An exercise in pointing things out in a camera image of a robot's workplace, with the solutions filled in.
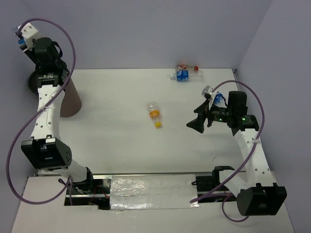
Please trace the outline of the orange label bottle yellow cap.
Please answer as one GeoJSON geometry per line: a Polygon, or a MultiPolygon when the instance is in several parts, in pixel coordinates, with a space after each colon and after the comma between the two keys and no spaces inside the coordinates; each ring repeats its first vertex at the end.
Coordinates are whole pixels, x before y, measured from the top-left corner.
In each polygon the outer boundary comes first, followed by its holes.
{"type": "Polygon", "coordinates": [[[158,103],[155,101],[149,102],[147,103],[146,108],[154,126],[157,129],[161,128],[162,127],[161,112],[158,103]]]}

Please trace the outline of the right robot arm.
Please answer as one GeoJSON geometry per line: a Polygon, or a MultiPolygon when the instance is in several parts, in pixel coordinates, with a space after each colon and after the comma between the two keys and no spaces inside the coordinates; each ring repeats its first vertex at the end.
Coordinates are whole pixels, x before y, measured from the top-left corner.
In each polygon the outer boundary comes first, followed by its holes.
{"type": "Polygon", "coordinates": [[[268,166],[261,141],[261,127],[254,115],[247,113],[247,94],[230,91],[224,99],[224,107],[216,103],[222,94],[207,86],[202,92],[206,99],[194,112],[197,118],[187,127],[203,133],[213,122],[225,123],[232,131],[241,150],[244,162],[240,168],[217,166],[212,172],[214,187],[206,194],[192,199],[198,202],[213,195],[216,190],[226,187],[236,198],[237,208],[242,216],[274,216],[287,197],[286,188],[279,186],[268,166]]]}

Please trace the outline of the blue label bottle white cap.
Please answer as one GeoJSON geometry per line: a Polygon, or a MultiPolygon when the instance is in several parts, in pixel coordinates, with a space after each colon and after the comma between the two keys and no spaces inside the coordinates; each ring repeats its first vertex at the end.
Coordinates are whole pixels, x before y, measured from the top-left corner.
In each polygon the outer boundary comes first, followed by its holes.
{"type": "Polygon", "coordinates": [[[209,106],[215,105],[217,107],[226,108],[227,103],[225,97],[220,93],[217,92],[214,102],[209,102],[209,106]]]}

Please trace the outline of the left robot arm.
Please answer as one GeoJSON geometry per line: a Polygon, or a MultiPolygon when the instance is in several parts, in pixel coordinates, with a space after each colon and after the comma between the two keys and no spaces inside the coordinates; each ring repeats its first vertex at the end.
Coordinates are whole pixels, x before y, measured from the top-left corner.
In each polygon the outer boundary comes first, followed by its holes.
{"type": "Polygon", "coordinates": [[[29,140],[22,141],[21,150],[35,169],[53,171],[65,178],[72,177],[79,193],[90,193],[95,181],[89,168],[72,158],[68,145],[61,141],[59,120],[65,91],[61,88],[68,79],[69,70],[62,61],[62,51],[57,42],[42,37],[34,40],[37,59],[35,74],[38,91],[38,111],[29,140]]]}

